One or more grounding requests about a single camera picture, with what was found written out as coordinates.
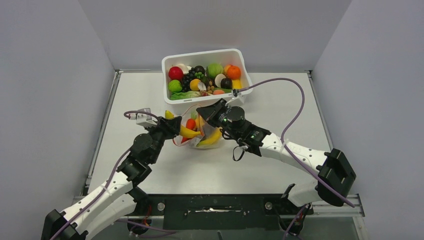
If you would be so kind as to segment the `yellow toy bell pepper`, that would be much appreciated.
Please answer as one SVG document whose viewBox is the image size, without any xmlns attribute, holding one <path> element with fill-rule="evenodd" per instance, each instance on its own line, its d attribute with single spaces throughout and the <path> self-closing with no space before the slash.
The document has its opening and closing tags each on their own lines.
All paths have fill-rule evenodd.
<svg viewBox="0 0 424 240">
<path fill-rule="evenodd" d="M 205 125 L 205 121 L 203 120 L 203 118 L 198 115 L 196 120 L 195 120 L 195 123 L 196 123 L 196 129 L 199 132 L 203 132 L 204 131 L 203 128 L 204 128 L 204 125 Z"/>
</svg>

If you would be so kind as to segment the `dark purple toy grapes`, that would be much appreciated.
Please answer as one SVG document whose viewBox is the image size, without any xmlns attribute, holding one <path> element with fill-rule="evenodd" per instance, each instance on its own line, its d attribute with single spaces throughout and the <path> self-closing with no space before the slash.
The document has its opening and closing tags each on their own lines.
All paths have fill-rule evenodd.
<svg viewBox="0 0 424 240">
<path fill-rule="evenodd" d="M 202 126 L 201 132 L 203 133 L 203 138 L 207 139 L 212 136 L 212 134 L 215 132 L 216 128 L 213 126 L 210 126 L 209 124 L 205 124 Z"/>
</svg>

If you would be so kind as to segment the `single yellow toy banana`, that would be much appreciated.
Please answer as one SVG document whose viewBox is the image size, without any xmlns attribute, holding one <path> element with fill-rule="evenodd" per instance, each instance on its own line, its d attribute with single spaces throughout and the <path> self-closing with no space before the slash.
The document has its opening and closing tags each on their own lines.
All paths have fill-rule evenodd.
<svg viewBox="0 0 424 240">
<path fill-rule="evenodd" d="M 171 113 L 169 110 L 165 111 L 164 114 L 165 118 L 170 120 L 170 119 L 174 119 L 176 116 Z M 179 135 L 182 136 L 183 138 L 188 138 L 188 139 L 192 139 L 195 138 L 199 135 L 201 135 L 200 131 L 194 131 L 192 129 L 189 129 L 183 125 L 180 126 L 180 130 L 179 130 Z"/>
</svg>

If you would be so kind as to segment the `toy carrot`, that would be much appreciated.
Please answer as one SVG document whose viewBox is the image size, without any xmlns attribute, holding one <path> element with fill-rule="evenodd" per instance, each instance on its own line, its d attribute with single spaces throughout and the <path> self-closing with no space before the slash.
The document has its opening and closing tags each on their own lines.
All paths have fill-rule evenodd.
<svg viewBox="0 0 424 240">
<path fill-rule="evenodd" d="M 183 126 L 190 129 L 190 130 L 194 130 L 194 131 L 198 131 L 196 128 L 196 118 L 197 118 L 197 114 L 195 113 L 194 110 L 188 111 L 185 114 L 182 115 L 183 117 Z M 181 143 L 185 143 L 189 140 L 191 140 L 192 138 L 186 138 L 186 137 L 182 137 L 181 139 Z"/>
</svg>

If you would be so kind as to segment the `clear orange-zip bag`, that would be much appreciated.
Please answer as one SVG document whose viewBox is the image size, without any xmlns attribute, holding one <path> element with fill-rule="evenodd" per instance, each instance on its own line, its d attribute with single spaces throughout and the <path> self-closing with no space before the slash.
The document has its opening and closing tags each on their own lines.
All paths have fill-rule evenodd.
<svg viewBox="0 0 424 240">
<path fill-rule="evenodd" d="M 175 146 L 206 150 L 217 149 L 222 145 L 221 129 L 206 123 L 197 112 L 200 107 L 194 104 L 180 114 L 180 133 L 172 140 Z"/>
</svg>

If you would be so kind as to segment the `yellow toy banana bunch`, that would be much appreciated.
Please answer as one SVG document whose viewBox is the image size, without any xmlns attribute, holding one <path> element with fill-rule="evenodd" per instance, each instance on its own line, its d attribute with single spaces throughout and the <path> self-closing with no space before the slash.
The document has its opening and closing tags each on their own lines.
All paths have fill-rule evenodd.
<svg viewBox="0 0 424 240">
<path fill-rule="evenodd" d="M 222 136 L 221 129 L 221 127 L 216 128 L 216 130 L 214 130 L 214 132 L 208 138 L 206 138 L 205 140 L 201 140 L 196 145 L 196 147 L 200 148 L 214 145 Z"/>
</svg>

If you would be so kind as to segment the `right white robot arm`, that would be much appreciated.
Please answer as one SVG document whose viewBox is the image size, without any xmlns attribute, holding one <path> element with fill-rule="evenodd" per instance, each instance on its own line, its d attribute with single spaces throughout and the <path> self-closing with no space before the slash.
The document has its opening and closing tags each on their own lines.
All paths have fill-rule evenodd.
<svg viewBox="0 0 424 240">
<path fill-rule="evenodd" d="M 324 201 L 332 206 L 353 207 L 347 196 L 356 180 L 356 173 L 343 151 L 333 148 L 322 151 L 282 140 L 271 131 L 246 119 L 240 106 L 229 106 L 221 98 L 196 112 L 212 127 L 220 128 L 225 139 L 234 140 L 243 151 L 271 158 L 310 174 L 314 181 L 288 187 L 281 199 L 282 209 L 289 214 L 301 206 Z"/>
</svg>

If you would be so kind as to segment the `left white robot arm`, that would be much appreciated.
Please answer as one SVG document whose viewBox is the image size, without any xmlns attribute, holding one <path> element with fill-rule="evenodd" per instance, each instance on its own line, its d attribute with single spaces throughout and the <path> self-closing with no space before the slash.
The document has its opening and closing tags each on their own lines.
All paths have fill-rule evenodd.
<svg viewBox="0 0 424 240">
<path fill-rule="evenodd" d="M 108 179 L 72 206 L 52 210 L 44 220 L 43 240 L 91 240 L 121 217 L 145 204 L 148 195 L 138 185 L 151 173 L 166 140 L 180 134 L 182 117 L 155 117 L 142 125 L 146 133 L 117 160 Z"/>
</svg>

